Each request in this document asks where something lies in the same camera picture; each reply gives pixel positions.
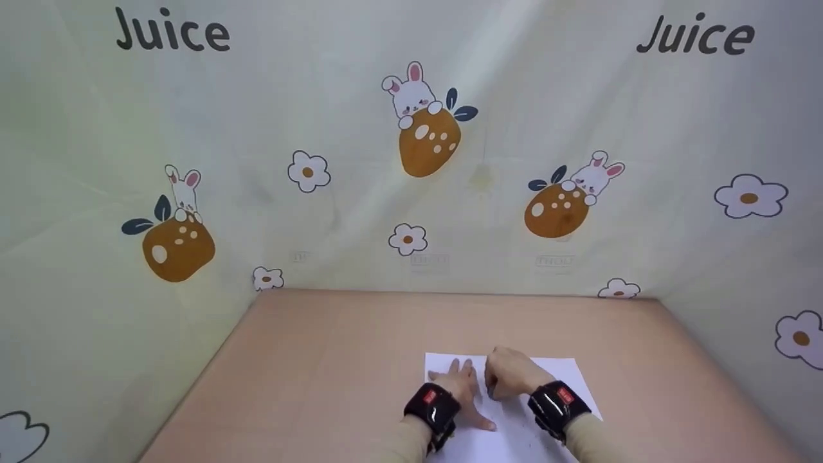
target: fabric backdrop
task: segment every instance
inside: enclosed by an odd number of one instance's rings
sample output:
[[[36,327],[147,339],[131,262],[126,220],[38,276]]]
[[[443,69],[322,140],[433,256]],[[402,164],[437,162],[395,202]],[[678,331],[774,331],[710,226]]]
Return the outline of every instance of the fabric backdrop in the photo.
[[[0,453],[133,461],[285,286],[660,298],[823,458],[821,16],[5,2]]]

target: pink tabletop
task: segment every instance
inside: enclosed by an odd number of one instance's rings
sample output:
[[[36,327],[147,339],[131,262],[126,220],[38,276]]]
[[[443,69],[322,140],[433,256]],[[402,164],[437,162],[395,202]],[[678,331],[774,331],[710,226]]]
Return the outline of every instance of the pink tabletop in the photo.
[[[496,344],[575,358],[637,461],[802,461],[658,302],[275,290],[142,463],[361,461],[421,384],[425,352]]]

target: beige sleeve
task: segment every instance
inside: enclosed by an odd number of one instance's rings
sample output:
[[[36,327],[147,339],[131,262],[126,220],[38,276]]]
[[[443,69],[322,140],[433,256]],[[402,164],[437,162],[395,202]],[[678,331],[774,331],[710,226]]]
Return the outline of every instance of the beige sleeve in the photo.
[[[623,449],[593,414],[585,414],[566,428],[566,448],[580,463],[629,463]]]
[[[430,438],[429,429],[421,421],[396,423],[374,446],[370,463],[421,463]],[[585,414],[569,425],[566,447],[580,463],[630,462],[593,414]]]
[[[421,463],[429,446],[431,431],[422,421],[395,423],[374,446],[370,463]]]

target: sheet of paper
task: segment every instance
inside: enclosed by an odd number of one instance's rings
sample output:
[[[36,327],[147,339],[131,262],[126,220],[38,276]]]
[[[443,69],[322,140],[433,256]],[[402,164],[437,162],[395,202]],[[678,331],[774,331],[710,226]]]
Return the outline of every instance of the sheet of paper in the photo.
[[[485,356],[426,353],[425,371],[447,372],[449,364],[455,358],[460,359],[461,366],[469,358],[474,363],[481,391],[481,397],[475,399],[477,409],[483,416],[497,424],[497,431],[491,433],[462,426],[458,416],[458,428],[454,437],[446,442],[443,450],[430,456],[426,461],[435,463],[484,463],[487,461],[494,463],[574,463],[577,461],[558,441],[537,427],[534,423],[534,414],[526,405],[527,396],[505,402],[495,402],[488,397],[483,380],[486,370]],[[583,374],[573,358],[532,358],[532,360],[557,379],[565,381],[586,401],[592,412],[602,418],[592,394],[586,387]]]

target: bunny illustration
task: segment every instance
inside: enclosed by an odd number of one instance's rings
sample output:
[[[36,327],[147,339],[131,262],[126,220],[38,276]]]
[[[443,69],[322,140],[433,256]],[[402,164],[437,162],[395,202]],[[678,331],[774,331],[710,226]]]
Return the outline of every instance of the bunny illustration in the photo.
[[[394,112],[400,119],[398,127],[401,130],[412,126],[412,115],[426,108],[430,114],[436,115],[443,109],[443,103],[437,101],[429,84],[423,80],[423,66],[417,61],[409,63],[406,70],[407,80],[401,81],[397,76],[388,76],[383,79],[383,90],[393,98]]]
[[[579,171],[571,176],[571,180],[566,180],[561,184],[564,191],[574,191],[580,188],[586,192],[584,202],[588,206],[597,203],[597,197],[609,185],[609,180],[622,174],[625,165],[622,162],[615,162],[606,166],[609,155],[605,151],[592,153],[592,160],[587,166],[583,166]]]
[[[200,171],[192,169],[186,172],[184,177],[180,177],[177,167],[167,164],[165,174],[171,182],[171,190],[174,193],[174,219],[178,222],[185,222],[186,212],[191,213],[194,218],[203,223],[203,219],[198,212],[198,197],[194,189],[200,185]]]

